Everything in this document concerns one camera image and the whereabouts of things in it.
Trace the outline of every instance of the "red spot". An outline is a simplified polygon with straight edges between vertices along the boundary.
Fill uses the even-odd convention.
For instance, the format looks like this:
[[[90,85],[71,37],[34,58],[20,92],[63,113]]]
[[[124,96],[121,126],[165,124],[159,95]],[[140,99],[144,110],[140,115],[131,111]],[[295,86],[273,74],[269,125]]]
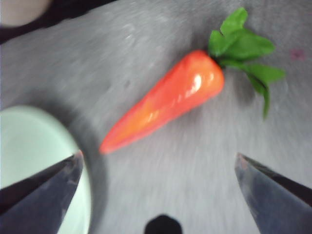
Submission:
[[[301,49],[292,49],[291,50],[291,58],[292,58],[292,60],[304,61],[306,56],[305,56],[303,50],[301,50]]]

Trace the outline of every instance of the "table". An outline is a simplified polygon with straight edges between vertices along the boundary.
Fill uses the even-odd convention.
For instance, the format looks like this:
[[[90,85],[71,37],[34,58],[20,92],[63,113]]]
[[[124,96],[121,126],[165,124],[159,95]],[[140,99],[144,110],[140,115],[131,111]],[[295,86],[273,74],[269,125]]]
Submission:
[[[276,44],[262,62],[287,71],[272,85],[267,120],[246,76],[226,69],[220,95],[100,156],[112,125],[241,6],[246,26]],[[91,233],[142,233],[159,214],[186,234],[257,233],[234,174],[237,152],[312,187],[311,22],[306,0],[115,1],[1,46],[1,107],[40,107],[72,132],[93,182]]]

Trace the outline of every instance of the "gray fabric surface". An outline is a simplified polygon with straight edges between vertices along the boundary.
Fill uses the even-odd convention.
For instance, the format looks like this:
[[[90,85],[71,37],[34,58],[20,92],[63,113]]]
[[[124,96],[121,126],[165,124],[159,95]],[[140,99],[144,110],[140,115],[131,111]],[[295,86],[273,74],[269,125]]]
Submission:
[[[226,69],[220,95],[101,158],[97,147],[112,125],[241,6],[247,27],[277,46],[262,61],[287,71],[271,88],[268,119],[245,75]],[[142,233],[162,213],[186,234],[258,233],[235,155],[312,187],[311,23],[310,0],[119,0],[5,43],[1,105],[46,109],[78,139],[93,178],[92,233]],[[305,59],[293,60],[292,49]]]

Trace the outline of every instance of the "carrot leaf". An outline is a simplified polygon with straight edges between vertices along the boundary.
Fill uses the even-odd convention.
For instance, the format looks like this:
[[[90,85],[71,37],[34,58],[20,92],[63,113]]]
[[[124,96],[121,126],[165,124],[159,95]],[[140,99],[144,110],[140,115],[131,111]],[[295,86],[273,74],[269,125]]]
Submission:
[[[229,15],[222,23],[220,30],[223,35],[228,35],[236,30],[243,29],[248,13],[240,7]]]
[[[244,28],[247,17],[247,11],[238,8],[223,21],[220,31],[212,31],[209,54],[216,58],[220,67],[233,67],[247,74],[254,90],[263,96],[263,118],[266,118],[270,108],[269,85],[282,79],[285,71],[258,63],[245,64],[275,49],[271,41]]]
[[[285,76],[285,71],[281,69],[258,63],[248,65],[248,71],[250,74],[258,77],[267,84],[282,79]]]
[[[274,45],[268,39],[246,31],[240,35],[235,43],[227,48],[222,56],[246,61],[270,54],[274,49]]]

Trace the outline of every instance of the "light green plate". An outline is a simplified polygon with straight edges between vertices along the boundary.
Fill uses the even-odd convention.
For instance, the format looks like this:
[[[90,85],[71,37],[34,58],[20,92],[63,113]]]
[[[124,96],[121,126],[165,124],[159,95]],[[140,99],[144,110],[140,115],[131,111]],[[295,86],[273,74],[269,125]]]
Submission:
[[[51,115],[29,106],[0,112],[0,188],[29,177],[76,153],[68,131]],[[86,167],[67,210],[59,234],[88,233],[91,192]]]

